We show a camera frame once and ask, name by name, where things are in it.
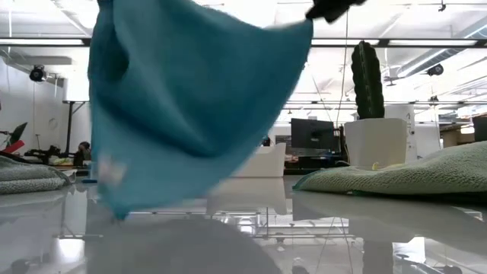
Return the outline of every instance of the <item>person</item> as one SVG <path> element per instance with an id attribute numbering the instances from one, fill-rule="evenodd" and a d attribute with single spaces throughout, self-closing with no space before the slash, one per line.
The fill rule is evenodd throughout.
<path id="1" fill-rule="evenodd" d="M 73 165 L 76 167 L 83 166 L 83 161 L 91 161 L 91 150 L 89 142 L 81 142 L 78 151 L 75 153 Z"/>
<path id="2" fill-rule="evenodd" d="M 270 137 L 266 136 L 263 140 L 262 140 L 262 146 L 271 146 L 271 139 Z"/>

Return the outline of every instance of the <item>ceiling light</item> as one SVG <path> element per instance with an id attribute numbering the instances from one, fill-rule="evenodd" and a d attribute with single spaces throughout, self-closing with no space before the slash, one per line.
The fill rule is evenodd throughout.
<path id="1" fill-rule="evenodd" d="M 478 32 L 480 32 L 481 30 L 485 29 L 486 27 L 487 27 L 487 25 L 483 25 L 483 26 L 479 27 L 478 29 L 476 29 L 475 31 L 473 31 L 472 33 L 470 33 L 470 34 L 468 34 L 468 35 L 464 36 L 463 38 L 469 38 L 469 37 L 471 37 L 472 35 L 474 35 L 475 33 L 478 33 Z"/>
<path id="2" fill-rule="evenodd" d="M 350 45 L 355 46 L 360 43 L 360 39 L 313 39 L 311 41 L 311 46 L 344 46 Z M 377 45 L 379 40 L 363 40 L 370 43 L 372 46 Z"/>
<path id="3" fill-rule="evenodd" d="M 0 46 L 83 46 L 81 39 L 0 39 Z"/>
<path id="4" fill-rule="evenodd" d="M 473 46 L 476 40 L 391 40 L 390 46 Z"/>

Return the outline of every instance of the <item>red object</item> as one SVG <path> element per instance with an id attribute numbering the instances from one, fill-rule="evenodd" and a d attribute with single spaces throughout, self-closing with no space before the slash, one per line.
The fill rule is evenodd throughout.
<path id="1" fill-rule="evenodd" d="M 6 152 L 6 153 L 14 153 L 15 151 L 17 151 L 19 148 L 25 146 L 25 143 L 22 142 L 22 141 L 16 141 L 15 143 L 13 143 L 12 145 L 10 145 L 9 147 L 7 147 L 6 149 L 2 150 L 3 152 Z"/>

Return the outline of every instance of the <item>black monitor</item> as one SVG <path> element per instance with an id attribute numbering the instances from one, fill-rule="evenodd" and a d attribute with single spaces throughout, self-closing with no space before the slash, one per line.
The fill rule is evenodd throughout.
<path id="1" fill-rule="evenodd" d="M 487 141 L 487 117 L 474 117 L 472 122 L 475 129 L 475 142 Z"/>
<path id="2" fill-rule="evenodd" d="M 24 133 L 25 127 L 27 123 L 23 123 L 20 126 L 16 127 L 12 134 L 10 134 L 10 139 L 8 140 L 8 145 L 13 145 L 15 142 L 21 139 L 22 133 Z"/>
<path id="3" fill-rule="evenodd" d="M 332 150 L 335 147 L 333 122 L 291 119 L 291 146 Z"/>

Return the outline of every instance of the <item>blue microfiber cloth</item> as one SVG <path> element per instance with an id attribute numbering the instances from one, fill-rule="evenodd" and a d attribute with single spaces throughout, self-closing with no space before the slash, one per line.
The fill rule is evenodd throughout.
<path id="1" fill-rule="evenodd" d="M 201 196 L 260 144 L 296 85 L 313 22 L 261 29 L 190 0 L 99 0 L 89 79 L 102 200 Z"/>

